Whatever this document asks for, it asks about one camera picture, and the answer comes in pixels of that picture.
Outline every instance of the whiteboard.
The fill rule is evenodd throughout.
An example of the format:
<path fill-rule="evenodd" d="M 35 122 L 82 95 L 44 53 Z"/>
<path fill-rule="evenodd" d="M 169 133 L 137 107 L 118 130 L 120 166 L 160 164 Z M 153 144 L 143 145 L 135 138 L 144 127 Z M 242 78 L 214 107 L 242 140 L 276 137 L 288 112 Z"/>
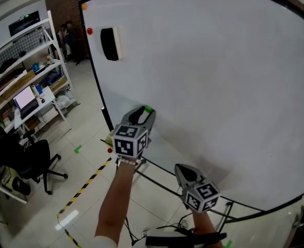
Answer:
<path fill-rule="evenodd" d="M 271 0 L 86 0 L 113 125 L 157 112 L 143 156 L 199 167 L 222 195 L 267 210 L 304 193 L 304 19 Z M 123 59 L 105 58 L 118 27 Z"/>

